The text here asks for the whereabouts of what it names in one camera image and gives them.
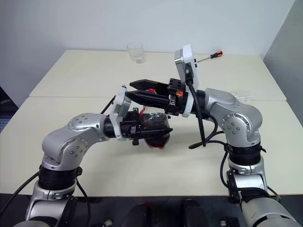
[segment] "white wall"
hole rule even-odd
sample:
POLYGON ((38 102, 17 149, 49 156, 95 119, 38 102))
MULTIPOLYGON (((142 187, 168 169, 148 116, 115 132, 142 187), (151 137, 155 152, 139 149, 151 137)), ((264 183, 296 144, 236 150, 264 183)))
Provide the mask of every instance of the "white wall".
POLYGON ((66 49, 265 56, 294 0, 0 0, 0 85, 21 105, 66 49))

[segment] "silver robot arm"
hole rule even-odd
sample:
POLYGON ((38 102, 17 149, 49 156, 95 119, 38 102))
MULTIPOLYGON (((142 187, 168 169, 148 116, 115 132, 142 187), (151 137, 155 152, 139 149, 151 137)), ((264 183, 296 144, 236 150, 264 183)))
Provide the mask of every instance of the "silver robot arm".
MULTIPOLYGON (((182 51, 176 51, 175 59, 186 59, 186 57, 178 57, 179 52, 182 51)), ((186 52, 186 54, 192 58, 192 53, 186 52)), ((181 80, 186 74, 186 64, 185 61, 176 62, 181 80)), ((191 71, 193 78, 196 78, 194 81, 197 81, 196 71, 191 71)), ((231 188, 240 189, 259 188, 267 192, 264 160, 260 155, 262 150, 265 151, 260 145, 258 131, 262 124, 260 111, 251 105, 239 102, 228 92, 207 88, 205 94, 202 93, 201 96, 200 100, 202 102, 204 100, 202 105, 204 111, 216 119, 226 136, 225 151, 229 153, 230 167, 227 172, 228 185, 231 188)), ((241 209, 248 227, 301 227, 279 202, 265 194, 254 190, 230 189, 229 193, 232 201, 241 202, 241 209)))
POLYGON ((83 113, 72 118, 66 126, 48 134, 42 143, 44 152, 39 180, 27 208, 24 226, 63 226, 73 216, 76 198, 72 196, 76 178, 81 175, 83 156, 98 142, 111 138, 123 140, 120 122, 126 117, 131 100, 125 97, 126 88, 119 89, 110 117, 104 114, 83 113), (111 136, 105 132, 111 125, 111 136))

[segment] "floor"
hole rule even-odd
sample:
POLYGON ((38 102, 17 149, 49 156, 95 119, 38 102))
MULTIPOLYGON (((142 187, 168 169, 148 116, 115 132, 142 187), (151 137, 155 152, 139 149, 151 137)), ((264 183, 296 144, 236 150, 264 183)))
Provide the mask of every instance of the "floor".
POLYGON ((7 123, 10 121, 11 116, 1 116, 0 117, 0 132, 4 129, 7 123))
MULTIPOLYGON (((8 194, 0 194, 0 206, 8 199, 8 194)), ((281 204, 293 215, 293 217, 303 226, 303 195, 281 196, 281 204)), ((167 219, 161 227, 177 226, 177 219, 181 202, 185 197, 104 197, 93 198, 95 203, 91 205, 91 224, 103 223, 111 219, 113 227, 121 226, 128 211, 136 204, 152 202, 157 204, 162 219, 167 219)), ((191 197, 196 200, 204 209, 210 227, 219 227, 219 221, 223 217, 238 217, 240 226, 246 227, 239 205, 231 204, 224 196, 201 196, 191 197)), ((23 220, 30 196, 19 195, 12 202, 0 220, 0 226, 12 227, 23 220)), ((80 202, 77 206, 75 217, 70 226, 82 227, 87 215, 87 206, 80 202)))

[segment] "clear plastic container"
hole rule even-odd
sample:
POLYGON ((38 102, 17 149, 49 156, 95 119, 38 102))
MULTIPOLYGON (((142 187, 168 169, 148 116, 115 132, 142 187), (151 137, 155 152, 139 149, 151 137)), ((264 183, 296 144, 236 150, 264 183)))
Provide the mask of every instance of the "clear plastic container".
MULTIPOLYGON (((140 123, 142 128, 158 129, 169 128, 167 115, 163 110, 154 107, 144 107, 140 112, 140 123)), ((163 149, 169 141, 169 133, 152 138, 145 138, 145 142, 149 147, 163 149)))
POLYGON ((140 42, 129 43, 127 46, 129 56, 137 64, 144 62, 144 48, 143 44, 140 42))

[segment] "gray wall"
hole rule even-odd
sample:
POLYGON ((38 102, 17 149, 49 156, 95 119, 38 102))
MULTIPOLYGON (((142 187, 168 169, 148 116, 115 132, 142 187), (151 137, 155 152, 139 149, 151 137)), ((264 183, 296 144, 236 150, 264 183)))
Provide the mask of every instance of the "gray wall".
POLYGON ((17 105, 66 49, 265 56, 294 0, 0 0, 0 85, 17 105))
POLYGON ((294 2, 264 62, 303 125, 303 0, 294 2))

